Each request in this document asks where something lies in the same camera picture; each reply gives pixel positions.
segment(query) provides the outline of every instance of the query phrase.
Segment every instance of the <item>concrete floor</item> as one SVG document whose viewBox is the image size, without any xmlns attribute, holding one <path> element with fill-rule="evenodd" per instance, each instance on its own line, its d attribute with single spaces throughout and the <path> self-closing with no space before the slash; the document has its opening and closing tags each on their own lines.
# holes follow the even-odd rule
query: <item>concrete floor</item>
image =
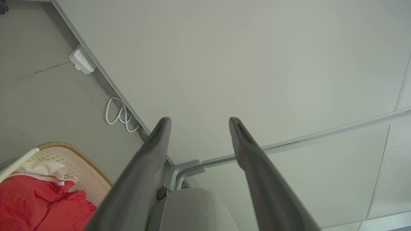
<svg viewBox="0 0 411 231">
<path fill-rule="evenodd" d="M 0 162 L 62 141 L 115 181 L 143 144 L 120 122 L 105 123 L 115 92 L 98 70 L 84 75 L 74 69 L 68 55 L 79 43 L 51 3 L 7 3 L 10 11 L 0 16 Z M 117 112 L 111 107 L 111 117 Z M 158 186 L 167 186 L 169 170 L 166 162 Z"/>
</svg>

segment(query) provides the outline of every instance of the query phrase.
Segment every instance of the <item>metal bracket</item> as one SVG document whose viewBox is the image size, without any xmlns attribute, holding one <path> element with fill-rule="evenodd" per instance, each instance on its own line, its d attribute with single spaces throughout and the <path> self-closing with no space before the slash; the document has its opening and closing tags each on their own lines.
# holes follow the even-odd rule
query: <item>metal bracket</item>
<svg viewBox="0 0 411 231">
<path fill-rule="evenodd" d="M 193 161 L 189 161 L 186 163 L 182 163 L 182 164 L 177 164 L 171 167 L 171 172 L 170 172 L 170 179 L 169 179 L 169 192 L 175 191 L 177 190 L 176 187 L 176 183 L 178 180 L 178 174 L 186 169 L 195 167 L 200 165 L 202 162 L 199 159 L 193 160 Z"/>
<path fill-rule="evenodd" d="M 206 171 L 207 171 L 207 169 L 204 168 L 204 167 L 202 167 L 202 168 L 199 168 L 199 169 L 188 170 L 188 171 L 185 171 L 185 172 L 180 173 L 180 174 L 178 175 L 179 178 L 178 178 L 177 184 L 176 184 L 176 186 L 175 186 L 175 189 L 176 189 L 176 190 L 180 190 L 181 187 L 182 187 L 183 181 L 184 181 L 185 179 L 187 179 L 187 177 L 195 176 L 195 175 L 197 175 L 197 174 L 204 173 L 204 172 L 206 172 Z"/>
<path fill-rule="evenodd" d="M 144 129 L 143 129 L 142 126 L 140 126 L 140 127 L 137 129 L 137 133 L 140 135 L 140 138 L 141 138 L 142 141 L 145 142 L 145 141 L 148 139 L 147 132 L 144 131 Z"/>
</svg>

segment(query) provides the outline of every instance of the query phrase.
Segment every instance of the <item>cable cord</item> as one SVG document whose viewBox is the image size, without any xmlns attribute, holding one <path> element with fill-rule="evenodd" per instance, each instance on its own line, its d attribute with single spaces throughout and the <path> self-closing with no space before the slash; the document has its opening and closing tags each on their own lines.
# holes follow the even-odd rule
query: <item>cable cord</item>
<svg viewBox="0 0 411 231">
<path fill-rule="evenodd" d="M 116 100 L 120 101 L 120 102 L 123 104 L 123 106 L 120 108 L 120 111 L 118 112 L 117 117 L 115 118 L 115 120 L 114 120 L 113 122 L 110 122 L 110 121 L 109 121 L 109 106 L 110 106 L 110 103 L 111 103 L 111 101 L 112 101 L 113 99 L 116 99 Z M 123 121 L 123 120 L 121 119 L 121 113 L 122 113 L 123 111 L 124 111 L 124 119 L 125 119 L 125 121 Z M 124 104 L 124 102 L 123 102 L 120 98 L 113 97 L 113 98 L 109 99 L 109 101 L 107 102 L 107 106 L 106 106 L 106 114 L 104 115 L 104 119 L 105 119 L 106 123 L 108 123 L 109 125 L 112 125 L 112 124 L 114 124 L 117 120 L 120 120 L 121 123 L 125 124 L 126 130 L 127 130 L 128 132 L 134 132 L 134 131 L 136 131 L 136 130 L 140 127 L 140 125 L 138 125 L 134 130 L 130 131 L 130 129 L 128 128 L 128 123 L 130 122 L 131 117 L 132 117 L 132 116 L 130 115 L 130 117 L 127 119 L 127 107 L 126 107 L 126 105 Z"/>
</svg>

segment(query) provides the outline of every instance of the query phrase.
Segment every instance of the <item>laundry basket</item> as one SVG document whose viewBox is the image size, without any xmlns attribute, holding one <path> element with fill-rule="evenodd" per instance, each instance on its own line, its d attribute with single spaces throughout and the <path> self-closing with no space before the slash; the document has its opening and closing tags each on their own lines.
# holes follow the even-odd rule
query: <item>laundry basket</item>
<svg viewBox="0 0 411 231">
<path fill-rule="evenodd" d="M 87 200 L 99 206 L 113 186 L 111 179 L 88 156 L 64 142 L 50 142 L 37 146 L 0 173 L 0 182 L 24 162 L 53 160 L 67 167 L 65 176 L 77 183 L 70 191 L 84 190 Z"/>
</svg>

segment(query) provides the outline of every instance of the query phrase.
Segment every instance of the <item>red cloth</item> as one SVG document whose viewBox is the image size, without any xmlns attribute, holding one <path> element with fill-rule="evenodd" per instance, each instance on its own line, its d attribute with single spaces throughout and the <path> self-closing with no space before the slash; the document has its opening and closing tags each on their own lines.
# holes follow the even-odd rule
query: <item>red cloth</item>
<svg viewBox="0 0 411 231">
<path fill-rule="evenodd" d="M 73 185 L 30 176 L 6 178 L 0 184 L 0 230 L 83 230 L 96 206 L 86 200 L 84 191 L 68 192 Z"/>
</svg>

